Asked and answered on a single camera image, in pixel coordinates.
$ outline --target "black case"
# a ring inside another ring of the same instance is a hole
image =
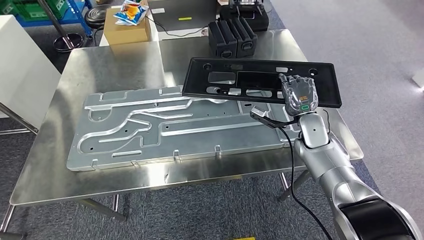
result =
[[[238,9],[240,16],[235,7],[231,8],[230,5],[221,6],[221,10],[219,11],[219,18],[221,20],[228,20],[232,18],[244,17],[254,32],[263,32],[268,30],[270,20],[268,18],[267,12],[265,11],[265,8],[260,9],[259,12],[256,5],[239,5]]]
[[[237,39],[236,57],[252,56],[255,53],[258,36],[252,31],[245,18],[229,19],[228,25],[235,39]]]
[[[223,59],[235,58],[237,40],[226,21],[209,23],[209,45],[215,56]]]

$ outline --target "stainless steel table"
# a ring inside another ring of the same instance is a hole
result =
[[[182,85],[192,57],[210,57],[207,37],[73,50],[10,203],[31,206],[79,201],[120,218],[88,198],[290,171],[289,148],[86,172],[66,168],[74,129],[88,94]],[[286,29],[258,34],[253,58],[306,61]],[[331,130],[345,145],[350,159],[362,159],[363,152],[339,112],[327,110]],[[322,109],[318,112],[326,119]],[[305,169],[299,160],[295,165],[297,171]]]

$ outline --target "black plastic frame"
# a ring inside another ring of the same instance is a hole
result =
[[[285,68],[287,72],[277,71]],[[209,73],[234,73],[233,84],[209,82]],[[321,62],[269,61],[252,59],[192,58],[185,77],[182,95],[194,98],[224,99],[236,101],[285,104],[280,98],[282,85],[278,74],[300,75],[314,79],[319,107],[340,108],[342,99],[337,84],[334,65]],[[219,88],[217,92],[207,92],[208,87]],[[239,89],[239,95],[231,94],[230,89]],[[248,90],[269,91],[270,97],[250,96]]]

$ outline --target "robotic arm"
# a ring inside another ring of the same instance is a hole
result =
[[[330,205],[334,226],[341,240],[422,240],[411,216],[390,202],[355,174],[349,154],[314,110],[318,95],[314,79],[279,75],[285,110],[294,118],[278,122],[253,108],[250,115],[271,128],[298,124],[302,135],[294,141],[294,152],[321,185]]]

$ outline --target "black cable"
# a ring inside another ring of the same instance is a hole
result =
[[[94,30],[93,39],[94,39],[94,46],[95,47],[97,47],[96,34],[99,30],[103,30],[104,28],[105,28],[104,26],[101,26],[101,27],[97,28],[96,30]]]
[[[162,26],[162,24],[160,24],[159,22],[157,22],[157,21],[153,21],[153,20],[152,20],[152,19],[150,19],[148,16],[145,16],[145,17],[146,17],[149,21],[152,21],[154,24],[156,24],[156,25],[158,25],[159,27],[161,27],[161,28],[165,31],[165,33],[166,33],[168,36],[174,36],[174,37],[179,37],[179,38],[185,37],[185,36],[190,35],[190,34],[196,34],[196,33],[198,33],[198,32],[200,32],[200,31],[202,31],[204,28],[206,28],[206,27],[207,27],[207,25],[206,25],[206,26],[204,26],[204,27],[200,28],[200,29],[199,29],[199,30],[197,30],[197,31],[189,32],[189,33],[186,33],[186,34],[184,34],[184,35],[176,35],[176,34],[168,33],[168,31],[165,29],[165,27],[164,27],[164,26]]]
[[[280,129],[280,131],[287,138],[288,145],[290,146],[290,154],[291,154],[291,186],[290,186],[290,190],[291,190],[291,196],[293,196],[293,199],[296,201],[296,203],[298,203],[303,209],[306,210],[306,212],[308,212],[312,216],[312,218],[316,221],[316,223],[319,225],[319,227],[324,232],[327,239],[333,240],[332,237],[330,236],[329,232],[327,231],[327,229],[324,227],[324,225],[318,219],[318,217],[315,216],[315,214],[307,206],[305,206],[301,201],[299,201],[298,198],[295,196],[295,188],[293,187],[293,182],[294,182],[294,178],[295,178],[295,153],[293,151],[292,141],[290,140],[289,135],[287,135],[286,131],[284,131],[284,129],[282,127],[279,127],[278,129]]]
[[[329,112],[327,110],[323,109],[323,111],[327,113],[327,123],[328,123],[328,132],[327,132],[327,134],[330,134],[330,131],[331,131],[331,129],[330,129],[330,115],[329,115]]]

